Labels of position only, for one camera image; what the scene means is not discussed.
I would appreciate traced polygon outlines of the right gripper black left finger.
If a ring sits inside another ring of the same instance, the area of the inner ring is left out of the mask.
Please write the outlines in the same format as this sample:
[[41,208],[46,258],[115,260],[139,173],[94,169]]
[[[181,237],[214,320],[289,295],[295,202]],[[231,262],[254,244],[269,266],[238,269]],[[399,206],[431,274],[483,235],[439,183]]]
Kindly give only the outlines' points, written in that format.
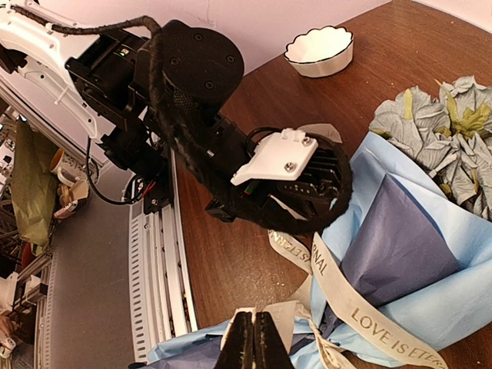
[[251,312],[239,311],[232,320],[221,353],[218,369],[252,369],[254,363],[254,323]]

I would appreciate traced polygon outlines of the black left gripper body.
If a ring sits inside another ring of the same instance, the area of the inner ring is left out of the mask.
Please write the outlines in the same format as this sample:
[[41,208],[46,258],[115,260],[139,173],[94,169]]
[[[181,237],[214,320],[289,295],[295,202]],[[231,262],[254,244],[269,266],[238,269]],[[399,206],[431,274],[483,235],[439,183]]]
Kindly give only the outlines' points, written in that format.
[[249,151],[285,128],[244,133],[221,114],[244,73],[241,53],[223,34],[151,18],[65,33],[96,37],[65,66],[83,100],[114,125],[101,147],[117,166],[147,180],[156,177],[163,156],[147,143],[156,134],[208,189],[207,213],[223,222],[240,218],[274,231],[320,231],[345,213],[346,154],[334,141],[343,179],[340,196],[330,204],[278,199],[267,184],[246,194],[243,185],[231,183]]

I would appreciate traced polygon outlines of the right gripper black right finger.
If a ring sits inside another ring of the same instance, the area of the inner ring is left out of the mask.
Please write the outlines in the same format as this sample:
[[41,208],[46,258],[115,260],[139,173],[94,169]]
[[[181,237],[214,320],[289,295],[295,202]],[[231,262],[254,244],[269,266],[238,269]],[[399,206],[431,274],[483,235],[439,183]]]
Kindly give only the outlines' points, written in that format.
[[274,320],[268,312],[256,313],[254,362],[256,368],[261,369],[288,369],[291,367],[291,360]]

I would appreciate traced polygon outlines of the cream printed ribbon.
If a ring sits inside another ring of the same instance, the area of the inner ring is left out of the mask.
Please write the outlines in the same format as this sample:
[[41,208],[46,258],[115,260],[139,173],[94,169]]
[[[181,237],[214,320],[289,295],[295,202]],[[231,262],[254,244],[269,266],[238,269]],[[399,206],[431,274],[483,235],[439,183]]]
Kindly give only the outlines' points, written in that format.
[[370,133],[351,159],[354,193],[348,211],[311,248],[288,234],[270,231],[274,250],[307,271],[302,291],[325,300],[327,330],[317,332],[321,362],[346,368],[343,329],[356,341],[403,364],[445,367],[431,347],[431,313],[417,305],[455,273],[458,260],[422,204],[388,170],[407,156]]

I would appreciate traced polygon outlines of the blue wrapping paper sheet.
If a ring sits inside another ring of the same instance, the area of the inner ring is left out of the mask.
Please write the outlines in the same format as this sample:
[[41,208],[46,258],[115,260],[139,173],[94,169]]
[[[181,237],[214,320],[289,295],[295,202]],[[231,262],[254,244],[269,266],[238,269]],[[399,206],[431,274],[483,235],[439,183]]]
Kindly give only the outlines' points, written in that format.
[[345,214],[311,248],[271,232],[307,272],[288,302],[239,309],[215,327],[158,344],[152,368],[445,368],[440,350],[491,321],[491,203],[449,201],[408,156],[370,133],[351,159]]

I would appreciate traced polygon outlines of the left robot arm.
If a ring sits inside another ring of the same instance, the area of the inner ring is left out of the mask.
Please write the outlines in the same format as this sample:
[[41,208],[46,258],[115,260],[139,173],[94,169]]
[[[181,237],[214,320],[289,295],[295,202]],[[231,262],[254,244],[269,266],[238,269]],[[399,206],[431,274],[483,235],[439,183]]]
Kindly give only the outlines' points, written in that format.
[[1,3],[1,67],[62,106],[118,168],[143,187],[123,204],[171,203],[171,157],[211,193],[206,210],[272,231],[308,234],[348,209],[352,170],[321,133],[261,127],[244,133],[221,113],[241,83],[232,40],[143,15],[88,26],[35,1]]

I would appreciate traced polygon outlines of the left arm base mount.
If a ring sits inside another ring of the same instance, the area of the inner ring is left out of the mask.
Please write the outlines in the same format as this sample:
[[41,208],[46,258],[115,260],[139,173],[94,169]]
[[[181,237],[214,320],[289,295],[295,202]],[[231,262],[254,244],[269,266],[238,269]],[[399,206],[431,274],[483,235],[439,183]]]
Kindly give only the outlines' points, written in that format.
[[122,201],[140,202],[145,215],[154,214],[174,200],[171,185],[171,163],[169,155],[163,157],[163,167],[156,177],[147,180],[133,175],[122,192]]

